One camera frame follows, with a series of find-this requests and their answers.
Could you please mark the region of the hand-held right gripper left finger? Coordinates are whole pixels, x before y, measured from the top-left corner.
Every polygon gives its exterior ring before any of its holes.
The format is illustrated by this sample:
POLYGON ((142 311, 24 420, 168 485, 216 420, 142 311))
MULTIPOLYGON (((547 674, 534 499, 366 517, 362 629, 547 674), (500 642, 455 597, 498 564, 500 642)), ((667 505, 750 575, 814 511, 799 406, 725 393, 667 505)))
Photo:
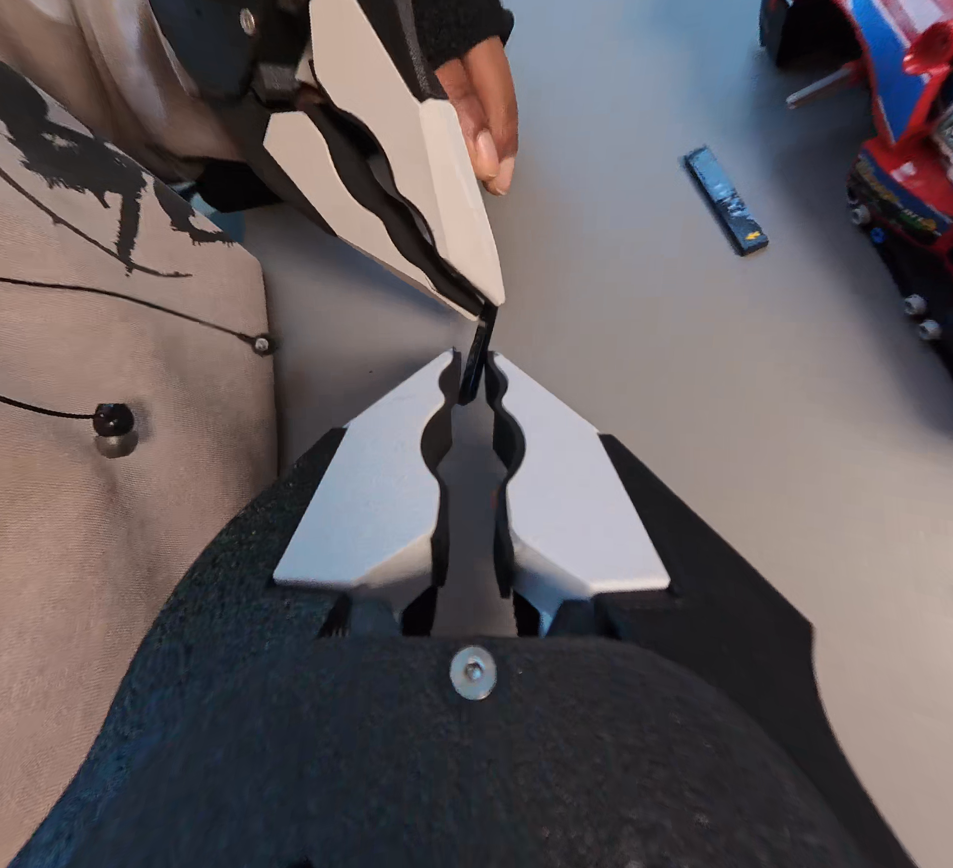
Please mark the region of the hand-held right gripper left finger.
POLYGON ((446 350, 362 410, 340 442, 272 579, 388 610, 430 636, 449 559, 449 497, 438 467, 452 445, 459 351, 446 350))

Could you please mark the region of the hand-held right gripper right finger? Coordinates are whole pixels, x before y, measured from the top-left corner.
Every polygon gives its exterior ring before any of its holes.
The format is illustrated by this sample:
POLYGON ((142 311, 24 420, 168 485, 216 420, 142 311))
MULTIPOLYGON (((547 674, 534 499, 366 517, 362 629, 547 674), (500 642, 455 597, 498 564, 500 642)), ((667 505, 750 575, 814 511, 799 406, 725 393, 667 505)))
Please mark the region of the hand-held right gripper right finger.
POLYGON ((671 578, 598 429, 505 356, 484 370, 495 497, 494 572, 518 636, 546 636, 566 603, 666 591, 671 578))

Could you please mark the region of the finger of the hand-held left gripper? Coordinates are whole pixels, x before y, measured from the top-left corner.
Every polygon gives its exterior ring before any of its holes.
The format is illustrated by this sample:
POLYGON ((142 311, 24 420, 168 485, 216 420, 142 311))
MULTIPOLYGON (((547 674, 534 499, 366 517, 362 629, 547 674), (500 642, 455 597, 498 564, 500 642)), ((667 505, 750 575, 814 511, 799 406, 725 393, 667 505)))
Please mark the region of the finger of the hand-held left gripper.
POLYGON ((481 299, 456 286, 436 285, 427 272, 400 253, 384 220, 351 195, 324 136, 306 112, 272 114, 264 149, 303 199, 301 209, 309 207, 327 231, 465 318, 473 322, 479 318, 481 299))
POLYGON ((309 0, 296 68, 351 195, 438 286, 498 307, 502 271, 455 110, 427 68, 410 0, 309 0))

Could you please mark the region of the black long lego tile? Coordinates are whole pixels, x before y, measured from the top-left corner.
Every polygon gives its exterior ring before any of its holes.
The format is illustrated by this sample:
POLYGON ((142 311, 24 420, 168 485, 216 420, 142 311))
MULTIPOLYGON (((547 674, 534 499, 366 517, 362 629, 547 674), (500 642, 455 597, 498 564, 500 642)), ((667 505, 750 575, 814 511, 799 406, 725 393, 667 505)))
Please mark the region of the black long lego tile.
POLYGON ((461 407, 470 405, 477 397, 488 359, 497 312, 497 305, 485 302, 477 320, 476 332, 460 380, 458 404, 461 407))

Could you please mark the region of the red blue lego car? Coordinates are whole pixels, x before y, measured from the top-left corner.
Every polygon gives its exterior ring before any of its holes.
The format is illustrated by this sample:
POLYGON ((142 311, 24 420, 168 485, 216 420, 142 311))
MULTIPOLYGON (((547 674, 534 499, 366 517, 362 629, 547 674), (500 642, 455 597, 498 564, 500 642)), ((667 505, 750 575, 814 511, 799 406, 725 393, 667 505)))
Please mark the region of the red blue lego car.
POLYGON ((832 73, 789 108, 865 88, 874 134, 845 182, 850 218, 885 263, 921 342, 952 357, 952 0, 761 0, 758 42, 779 68, 832 73))

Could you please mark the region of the person's left forearm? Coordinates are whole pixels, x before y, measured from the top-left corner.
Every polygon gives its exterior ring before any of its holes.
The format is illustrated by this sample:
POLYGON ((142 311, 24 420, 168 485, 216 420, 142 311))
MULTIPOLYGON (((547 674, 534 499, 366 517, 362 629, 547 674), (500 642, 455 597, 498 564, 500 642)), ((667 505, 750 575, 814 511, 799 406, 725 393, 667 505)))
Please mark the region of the person's left forearm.
POLYGON ((245 161, 148 0, 1 0, 1 59, 164 181, 245 161))

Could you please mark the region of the person's left hand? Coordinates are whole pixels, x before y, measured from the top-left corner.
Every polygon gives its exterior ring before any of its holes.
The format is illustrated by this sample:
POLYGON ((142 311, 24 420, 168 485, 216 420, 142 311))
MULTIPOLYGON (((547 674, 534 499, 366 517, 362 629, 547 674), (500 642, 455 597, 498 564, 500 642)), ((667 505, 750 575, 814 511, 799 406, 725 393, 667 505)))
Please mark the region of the person's left hand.
POLYGON ((506 195, 518 155, 518 102, 502 39, 483 39, 435 73, 458 115, 476 178, 492 195, 506 195))

